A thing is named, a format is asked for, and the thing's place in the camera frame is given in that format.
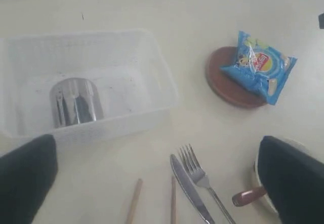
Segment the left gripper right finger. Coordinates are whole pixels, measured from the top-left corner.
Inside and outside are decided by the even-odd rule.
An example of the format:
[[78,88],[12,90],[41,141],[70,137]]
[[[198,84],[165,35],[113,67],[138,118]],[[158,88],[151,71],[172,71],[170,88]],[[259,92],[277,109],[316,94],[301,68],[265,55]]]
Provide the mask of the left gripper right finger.
[[259,147],[259,178],[282,223],[323,223],[323,163],[273,136]]

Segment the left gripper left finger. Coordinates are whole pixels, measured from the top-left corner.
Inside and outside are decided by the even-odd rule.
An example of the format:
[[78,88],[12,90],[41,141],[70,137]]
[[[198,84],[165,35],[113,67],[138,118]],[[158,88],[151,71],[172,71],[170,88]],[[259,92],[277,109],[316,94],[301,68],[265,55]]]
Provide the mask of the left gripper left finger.
[[58,172],[56,141],[42,135],[1,157],[1,223],[32,223]]

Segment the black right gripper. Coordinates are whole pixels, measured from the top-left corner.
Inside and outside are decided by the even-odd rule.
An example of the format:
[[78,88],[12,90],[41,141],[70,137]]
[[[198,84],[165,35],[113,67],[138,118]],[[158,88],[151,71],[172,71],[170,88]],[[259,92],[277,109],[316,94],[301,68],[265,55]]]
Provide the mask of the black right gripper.
[[318,16],[318,24],[320,29],[324,29],[324,13]]

